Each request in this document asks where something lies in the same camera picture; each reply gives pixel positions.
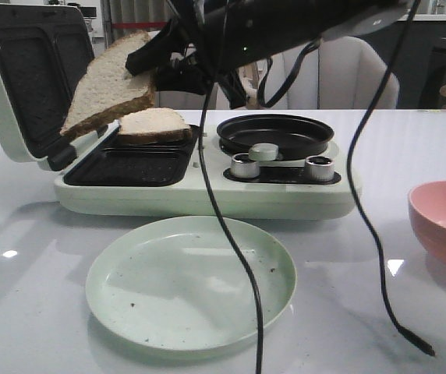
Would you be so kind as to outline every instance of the glossy table surface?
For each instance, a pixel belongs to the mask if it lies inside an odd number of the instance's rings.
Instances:
[[[198,123],[198,111],[181,113]],[[247,113],[210,112],[207,125]],[[290,113],[329,124],[344,152],[363,114]],[[412,187],[446,179],[446,112],[377,111],[354,165],[363,205],[384,241],[395,314],[437,357],[391,325],[377,252],[357,212],[332,221],[251,220],[285,245],[298,270],[292,304],[265,337],[263,373],[446,373],[446,265],[416,240],[407,210]],[[177,361],[148,357],[106,330],[85,299],[90,265],[114,240],[158,218],[68,211],[55,199],[55,176],[12,162],[0,147],[0,373],[253,372],[254,346]]]

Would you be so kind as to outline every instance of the black cable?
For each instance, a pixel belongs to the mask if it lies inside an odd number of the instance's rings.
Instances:
[[[267,83],[268,74],[270,73],[271,66],[273,65],[273,59],[271,57],[267,58],[267,72],[264,75],[263,79],[261,80],[261,83],[257,89],[258,104],[263,108],[271,108],[275,104],[277,104],[278,101],[284,97],[285,93],[288,91],[289,88],[291,88],[292,84],[296,80],[299,71],[301,70],[301,64],[303,63],[303,60],[306,57],[306,55],[308,55],[310,52],[317,50],[319,47],[320,47],[320,39],[315,39],[314,41],[308,43],[301,50],[301,52],[298,54],[296,62],[294,62],[294,66],[292,67],[291,72],[288,74],[283,84],[280,86],[275,95],[273,95],[273,97],[269,101],[264,100],[264,88]]]
[[[230,242],[230,245],[232,246],[235,254],[239,258],[242,266],[244,267],[244,270],[247,273],[247,277],[249,278],[249,281],[251,283],[251,288],[253,289],[253,297],[254,297],[254,303],[256,305],[256,317],[257,317],[257,349],[256,349],[256,374],[261,374],[261,368],[263,364],[263,345],[264,345],[264,322],[263,322],[263,307],[261,305],[261,296],[260,296],[260,290],[257,285],[256,278],[254,277],[253,270],[251,269],[251,266],[247,262],[246,257],[242,254],[242,251],[240,250],[239,246],[237,245],[235,239],[233,238],[232,233],[228,229],[227,224],[225,223],[225,219],[223,218],[223,215],[221,214],[220,208],[218,206],[218,202],[216,201],[216,198],[214,196],[213,189],[211,187],[211,182],[209,180],[209,176],[207,174],[207,168],[206,168],[206,161],[204,160],[204,126],[206,123],[206,116],[207,116],[207,109],[209,107],[209,101],[211,99],[211,94],[214,88],[214,84],[216,82],[217,74],[219,67],[221,66],[221,59],[223,57],[223,43],[225,41],[225,35],[226,35],[226,24],[227,24],[227,18],[228,18],[228,7],[229,7],[230,0],[227,0],[226,6],[225,6],[225,18],[223,21],[223,32],[221,34],[221,50],[218,56],[218,61],[214,69],[214,76],[211,80],[211,88],[209,89],[209,92],[206,94],[206,97],[204,99],[204,105],[202,109],[202,115],[200,116],[200,124],[199,124],[199,138],[198,138],[198,152],[199,152],[199,161],[200,161],[200,170],[202,171],[202,176],[204,177],[204,184],[206,185],[207,194],[209,195],[209,200],[211,201],[211,205],[213,207],[214,214],[216,218],[218,219],[218,222],[221,226],[221,229],[225,233],[226,238]]]
[[[402,326],[399,321],[396,319],[395,314],[393,313],[393,310],[391,308],[391,304],[389,302],[388,297],[388,290],[386,287],[386,272],[385,272],[385,261],[384,261],[384,249],[382,245],[381,238],[379,237],[379,234],[377,233],[376,229],[372,225],[372,223],[369,220],[369,217],[366,215],[362,203],[360,202],[360,198],[356,192],[355,189],[355,183],[353,181],[352,176],[352,158],[353,153],[356,147],[356,144],[359,140],[359,137],[365,128],[369,117],[372,115],[374,109],[377,106],[377,102],[380,100],[382,93],[384,92],[384,88],[386,87],[386,84],[388,83],[388,80],[392,74],[393,68],[395,67],[396,60],[398,59],[399,52],[402,49],[403,42],[409,33],[410,25],[413,21],[413,18],[417,12],[417,8],[419,8],[420,0],[415,0],[412,8],[410,9],[408,19],[405,22],[405,25],[403,27],[402,32],[400,33],[400,36],[398,37],[395,49],[393,50],[393,54],[388,62],[388,67],[386,68],[386,72],[383,75],[383,78],[381,80],[380,86],[377,88],[377,92],[375,93],[372,101],[370,102],[369,107],[367,108],[365,115],[363,116],[360,124],[358,125],[355,134],[352,138],[352,142],[349,145],[349,151],[348,156],[346,159],[346,176],[349,181],[349,188],[351,190],[353,199],[355,200],[356,207],[359,211],[360,216],[362,217],[363,221],[365,222],[365,225],[369,229],[370,233],[372,234],[373,240],[375,241],[376,247],[377,247],[377,253],[379,255],[379,272],[381,277],[381,294],[384,301],[384,307],[386,308],[386,311],[388,312],[389,318],[393,325],[395,325],[396,330],[410,343],[414,344],[416,347],[418,347],[422,352],[424,352],[426,355],[429,356],[435,356],[435,352],[433,347],[427,343],[424,339],[417,336],[412,331],[408,330],[404,326]]]

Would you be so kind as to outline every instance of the plate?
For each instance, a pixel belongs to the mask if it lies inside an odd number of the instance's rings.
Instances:
[[[225,219],[260,288],[267,329],[296,288],[294,262],[273,236]],[[257,334],[249,278],[216,217],[177,217],[122,236],[96,258],[87,302],[110,331],[155,354],[216,354]]]

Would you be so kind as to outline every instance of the bread slice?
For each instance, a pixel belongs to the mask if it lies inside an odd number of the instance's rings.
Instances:
[[[150,108],[119,119],[121,144],[150,144],[188,139],[192,129],[170,108]]]
[[[152,72],[131,76],[129,53],[150,40],[144,31],[117,40],[88,66],[79,81],[60,134],[75,139],[117,118],[154,106]]]

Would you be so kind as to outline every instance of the black nonstick plate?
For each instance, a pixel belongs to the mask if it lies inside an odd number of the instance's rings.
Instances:
[[[230,153],[246,153],[257,143],[278,146],[282,160],[320,154],[327,149],[334,130],[323,122],[295,115],[244,115],[218,126],[222,148]]]

